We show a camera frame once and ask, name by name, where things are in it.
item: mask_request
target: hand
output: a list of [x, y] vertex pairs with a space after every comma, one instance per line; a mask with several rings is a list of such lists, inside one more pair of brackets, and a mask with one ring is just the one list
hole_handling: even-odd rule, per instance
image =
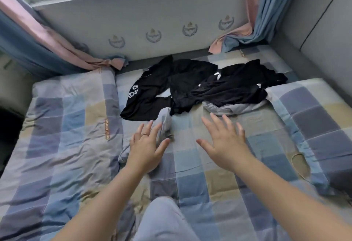
[[144, 123], [142, 123], [130, 140], [130, 154], [126, 167], [142, 175], [151, 172], [158, 166], [170, 143], [170, 139], [166, 138], [158, 148], [156, 147], [156, 136], [162, 124], [159, 123], [153, 129], [152, 124], [153, 121], [150, 121], [144, 127]]
[[221, 168], [236, 172], [238, 168], [246, 168], [255, 157], [246, 144], [246, 136], [243, 127], [237, 123], [238, 134], [231, 120], [223, 115], [227, 124], [213, 113], [210, 114], [214, 123], [205, 117], [202, 121], [212, 136], [214, 146], [204, 139], [198, 139], [197, 143], [208, 153], [209, 157]]

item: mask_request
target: clothes pile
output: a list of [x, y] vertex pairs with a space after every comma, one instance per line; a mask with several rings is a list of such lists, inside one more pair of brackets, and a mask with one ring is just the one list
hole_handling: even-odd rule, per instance
[[[170, 115], [189, 112], [203, 101], [203, 106], [217, 115], [239, 114], [265, 104], [265, 88], [287, 82], [284, 74], [275, 73], [253, 60], [218, 70], [210, 62], [176, 60], [165, 57], [143, 72], [129, 92], [121, 117], [131, 121], [156, 120], [169, 107]], [[170, 89], [170, 96], [158, 97]]]

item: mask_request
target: leg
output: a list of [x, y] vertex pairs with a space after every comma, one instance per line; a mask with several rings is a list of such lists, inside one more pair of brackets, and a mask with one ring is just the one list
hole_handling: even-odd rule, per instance
[[144, 213], [133, 241], [200, 241], [169, 197], [158, 197]]

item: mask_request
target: bed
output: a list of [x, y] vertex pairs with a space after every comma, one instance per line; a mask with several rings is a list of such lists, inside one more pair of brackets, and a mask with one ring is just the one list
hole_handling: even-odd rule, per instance
[[[284, 73], [288, 82], [298, 80], [267, 45], [200, 60], [223, 68], [257, 58]], [[108, 185], [123, 166], [118, 157], [139, 124], [121, 119], [119, 113], [142, 72], [114, 76], [111, 69], [102, 68], [35, 85], [20, 139], [0, 179], [0, 240], [50, 240]], [[197, 105], [190, 113], [172, 117], [174, 140], [159, 167], [135, 190], [113, 240], [132, 239], [149, 203], [165, 195], [177, 202], [202, 241], [289, 240], [245, 184], [218, 168], [197, 145], [197, 138], [211, 140], [201, 116], [209, 118], [209, 113]], [[297, 147], [269, 103], [231, 120], [244, 126], [248, 145], [258, 159], [352, 223], [346, 199], [322, 198], [298, 175], [297, 170], [305, 176], [309, 169], [300, 157], [294, 158], [293, 167], [291, 158]]]

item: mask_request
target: wall decal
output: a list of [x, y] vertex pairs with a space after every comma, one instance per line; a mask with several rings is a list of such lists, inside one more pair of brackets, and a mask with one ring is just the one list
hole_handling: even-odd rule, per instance
[[198, 30], [198, 25], [195, 24], [193, 25], [191, 22], [188, 23], [187, 27], [184, 25], [183, 28], [182, 28], [182, 33], [185, 35], [185, 36], [193, 36], [196, 34]]
[[80, 51], [83, 51], [83, 52], [89, 54], [89, 47], [87, 46], [87, 44], [85, 44], [85, 43], [73, 42], [72, 45], [73, 45], [73, 47], [74, 47], [75, 49], [78, 49], [78, 50], [80, 50]]
[[145, 37], [147, 40], [151, 43], [156, 43], [159, 42], [161, 39], [161, 32], [155, 31], [153, 28], [150, 30], [150, 32], [145, 33]]
[[222, 31], [230, 29], [234, 21], [235, 17], [230, 18], [229, 15], [226, 15], [225, 19], [219, 21], [219, 29]]
[[112, 46], [113, 48], [116, 49], [121, 49], [126, 45], [125, 39], [121, 36], [120, 38], [118, 38], [117, 36], [113, 36], [112, 40], [109, 39], [109, 44], [110, 46]]

